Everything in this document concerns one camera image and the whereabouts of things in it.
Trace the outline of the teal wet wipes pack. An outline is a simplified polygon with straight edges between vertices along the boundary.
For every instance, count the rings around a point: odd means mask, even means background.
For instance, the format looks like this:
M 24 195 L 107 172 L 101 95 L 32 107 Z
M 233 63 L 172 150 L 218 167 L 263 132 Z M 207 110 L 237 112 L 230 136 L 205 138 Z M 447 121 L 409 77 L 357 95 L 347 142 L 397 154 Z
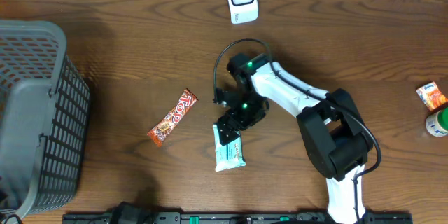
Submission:
M 242 141 L 239 136 L 234 141 L 223 146 L 220 143 L 220 137 L 218 133 L 217 124 L 213 124 L 215 154 L 216 154 L 216 172 L 221 172 L 226 169 L 234 169 L 237 167 L 244 167 L 246 162 L 244 161 L 242 153 Z

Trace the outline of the red Top chocolate bar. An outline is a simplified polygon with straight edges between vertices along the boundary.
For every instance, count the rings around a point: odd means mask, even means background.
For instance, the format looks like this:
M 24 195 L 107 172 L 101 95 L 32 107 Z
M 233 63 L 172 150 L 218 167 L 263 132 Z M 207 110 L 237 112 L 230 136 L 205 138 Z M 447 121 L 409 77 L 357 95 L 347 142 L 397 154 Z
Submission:
M 175 107 L 147 135 L 157 146 L 161 147 L 196 102 L 197 97 L 188 88 L 185 88 Z

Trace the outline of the orange Kleenex tissue pack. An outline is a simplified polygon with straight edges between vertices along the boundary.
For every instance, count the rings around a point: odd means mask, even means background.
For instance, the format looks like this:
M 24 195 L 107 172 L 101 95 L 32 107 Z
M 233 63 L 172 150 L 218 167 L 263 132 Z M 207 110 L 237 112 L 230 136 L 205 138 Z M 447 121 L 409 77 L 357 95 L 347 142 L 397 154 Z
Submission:
M 435 82 L 430 82 L 417 88 L 416 93 L 429 111 L 434 111 L 447 103 L 447 98 Z

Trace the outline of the green lid jar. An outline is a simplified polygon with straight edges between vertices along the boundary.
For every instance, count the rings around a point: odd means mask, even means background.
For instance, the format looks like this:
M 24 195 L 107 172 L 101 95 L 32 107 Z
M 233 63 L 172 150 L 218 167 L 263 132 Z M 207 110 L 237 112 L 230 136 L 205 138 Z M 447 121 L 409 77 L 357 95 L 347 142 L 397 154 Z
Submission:
M 427 117 L 425 121 L 426 129 L 434 137 L 447 136 L 447 113 L 447 108 L 444 108 Z

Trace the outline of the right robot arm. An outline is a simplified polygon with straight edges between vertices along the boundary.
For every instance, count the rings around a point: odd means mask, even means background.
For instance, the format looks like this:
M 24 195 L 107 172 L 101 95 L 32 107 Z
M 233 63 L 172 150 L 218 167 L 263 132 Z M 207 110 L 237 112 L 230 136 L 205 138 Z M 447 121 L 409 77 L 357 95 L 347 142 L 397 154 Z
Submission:
M 266 54 L 235 55 L 227 71 L 237 90 L 213 89 L 214 103 L 228 107 L 216 123 L 220 144 L 236 140 L 266 116 L 269 102 L 277 103 L 295 116 L 308 158 L 326 179 L 328 215 L 336 223 L 360 223 L 366 213 L 361 178 L 369 172 L 368 153 L 379 145 L 351 95 L 308 85 Z

